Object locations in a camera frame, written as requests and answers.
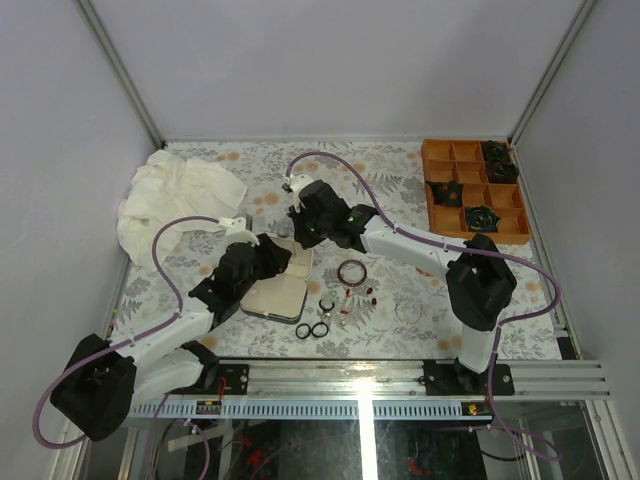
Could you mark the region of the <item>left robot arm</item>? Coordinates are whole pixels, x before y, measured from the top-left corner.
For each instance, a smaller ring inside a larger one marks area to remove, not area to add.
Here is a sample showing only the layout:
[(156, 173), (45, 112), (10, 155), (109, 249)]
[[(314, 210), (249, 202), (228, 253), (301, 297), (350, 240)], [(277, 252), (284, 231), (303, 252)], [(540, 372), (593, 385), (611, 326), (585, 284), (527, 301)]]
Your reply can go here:
[(50, 403), (87, 437), (114, 433), (132, 408), (164, 393), (212, 392), (219, 381), (217, 357), (198, 339), (234, 315), (260, 280), (284, 273), (289, 249), (269, 235), (228, 245), (217, 268), (191, 289), (170, 322), (102, 339), (92, 334), (76, 346), (69, 375), (53, 388)]

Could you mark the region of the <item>cream navy jewelry box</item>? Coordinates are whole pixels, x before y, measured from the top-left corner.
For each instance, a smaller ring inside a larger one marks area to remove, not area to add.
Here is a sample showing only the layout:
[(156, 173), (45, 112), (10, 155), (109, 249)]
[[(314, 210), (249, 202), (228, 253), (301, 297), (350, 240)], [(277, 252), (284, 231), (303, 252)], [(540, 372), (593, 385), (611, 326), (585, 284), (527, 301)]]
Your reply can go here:
[(292, 254), (288, 266), (273, 278), (257, 281), (241, 300), (240, 309), (247, 315), (293, 325), (300, 320), (306, 302), (313, 251), (303, 249), (293, 238), (270, 237)]

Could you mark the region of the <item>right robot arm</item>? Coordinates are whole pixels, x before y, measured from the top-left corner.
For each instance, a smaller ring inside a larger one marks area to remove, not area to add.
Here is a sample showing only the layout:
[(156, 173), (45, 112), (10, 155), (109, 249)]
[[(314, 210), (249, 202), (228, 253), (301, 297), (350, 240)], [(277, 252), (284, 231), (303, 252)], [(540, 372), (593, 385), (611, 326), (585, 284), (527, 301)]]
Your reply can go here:
[(363, 204), (350, 207), (329, 184), (307, 175), (289, 177), (283, 190), (292, 196), (288, 215), (303, 248), (329, 240), (343, 249), (417, 267), (445, 282), (452, 312), (462, 323), (457, 385), (472, 395), (490, 385), (498, 318), (511, 302), (517, 281), (489, 237), (477, 234), (464, 241), (393, 226), (381, 210)]

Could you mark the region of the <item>orange bangle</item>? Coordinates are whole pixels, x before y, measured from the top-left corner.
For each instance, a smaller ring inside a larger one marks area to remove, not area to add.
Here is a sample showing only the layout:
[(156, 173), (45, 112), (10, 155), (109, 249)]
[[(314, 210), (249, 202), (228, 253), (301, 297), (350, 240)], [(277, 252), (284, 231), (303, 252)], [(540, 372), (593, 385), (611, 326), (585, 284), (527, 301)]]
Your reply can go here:
[(420, 269), (420, 268), (418, 268), (418, 267), (415, 267), (415, 269), (416, 269), (416, 271), (418, 272), (418, 274), (420, 274), (420, 275), (422, 275), (422, 276), (425, 276), (425, 277), (434, 277), (434, 278), (435, 278), (435, 275), (434, 275), (434, 274), (432, 274), (432, 273), (430, 273), (430, 272), (428, 272), (428, 271), (426, 271), (426, 270)]

